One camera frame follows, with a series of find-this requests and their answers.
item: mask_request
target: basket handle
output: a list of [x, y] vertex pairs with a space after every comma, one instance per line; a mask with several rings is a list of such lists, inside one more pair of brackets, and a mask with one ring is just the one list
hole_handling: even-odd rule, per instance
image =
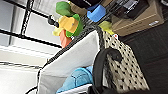
[[110, 47], [98, 52], [93, 66], [93, 90], [94, 92], [97, 92], [97, 94], [102, 94], [104, 91], [103, 89], [106, 89], [105, 91], [112, 92], [111, 90], [108, 90], [108, 88], [105, 88], [102, 84], [103, 68], [107, 59], [107, 54], [109, 54], [112, 57], [112, 60], [116, 60], [118, 62], [122, 61], [122, 55], [117, 49], [113, 49]]

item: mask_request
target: yellow toy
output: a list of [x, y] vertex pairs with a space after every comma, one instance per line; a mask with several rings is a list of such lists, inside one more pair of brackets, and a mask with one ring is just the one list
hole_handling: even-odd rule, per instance
[[73, 17], [63, 16], [62, 19], [59, 21], [59, 28], [64, 28], [70, 33], [74, 33], [78, 27], [78, 23], [79, 21], [77, 21]]
[[108, 21], [103, 21], [102, 23], [99, 24], [99, 27], [102, 28], [103, 31], [106, 31], [106, 32], [110, 33], [110, 35], [115, 34], [112, 31], [112, 25], [111, 25], [111, 23], [108, 22]]

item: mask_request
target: cardboard box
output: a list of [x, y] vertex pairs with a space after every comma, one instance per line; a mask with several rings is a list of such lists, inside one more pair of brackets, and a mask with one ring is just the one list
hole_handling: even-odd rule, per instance
[[134, 32], [142, 31], [144, 29], [152, 28], [163, 24], [164, 19], [162, 15], [161, 6], [157, 0], [148, 0], [150, 6], [135, 20], [119, 19], [112, 17], [113, 32], [125, 36]]

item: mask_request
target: plastic toy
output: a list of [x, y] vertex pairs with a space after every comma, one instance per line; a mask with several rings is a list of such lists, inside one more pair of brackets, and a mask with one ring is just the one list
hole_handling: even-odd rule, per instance
[[103, 21], [102, 23], [99, 24], [99, 27], [101, 27], [103, 29], [103, 31], [106, 31], [106, 32], [110, 33], [110, 35], [115, 34], [112, 31], [112, 25], [111, 25], [111, 23], [108, 22], [108, 21]]
[[61, 40], [61, 46], [62, 48], [65, 48], [71, 41], [72, 39], [69, 37], [66, 37], [66, 30], [62, 30], [60, 33], [60, 40]]
[[62, 30], [64, 30], [64, 29], [55, 27], [55, 29], [53, 31], [53, 35], [54, 36], [60, 36], [60, 33], [61, 33]]
[[69, 3], [61, 1], [56, 4], [56, 12], [62, 16], [73, 16], [74, 13], [71, 11], [71, 6]]
[[67, 37], [78, 36], [78, 35], [80, 34], [80, 32], [82, 32], [82, 30], [83, 30], [83, 23], [82, 23], [82, 21], [81, 21], [79, 15], [78, 15], [78, 14], [75, 14], [75, 15], [73, 15], [72, 17], [75, 18], [79, 23], [78, 23], [78, 26], [77, 26], [77, 28], [76, 28], [76, 30], [75, 30], [74, 33], [71, 33], [71, 32], [69, 32], [69, 31], [66, 31], [66, 36], [67, 36]]
[[78, 27], [79, 21], [77, 21], [73, 17], [66, 17], [63, 16], [59, 22], [59, 28], [64, 28], [65, 30], [69, 31], [70, 33], [74, 33]]

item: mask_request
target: towel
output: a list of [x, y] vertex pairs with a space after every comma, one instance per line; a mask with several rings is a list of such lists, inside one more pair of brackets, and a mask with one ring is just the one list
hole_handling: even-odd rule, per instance
[[74, 70], [72, 74], [67, 77], [63, 86], [57, 90], [56, 94], [86, 84], [92, 84], [92, 69], [93, 66], [89, 66], [87, 68], [77, 68], [76, 70]]

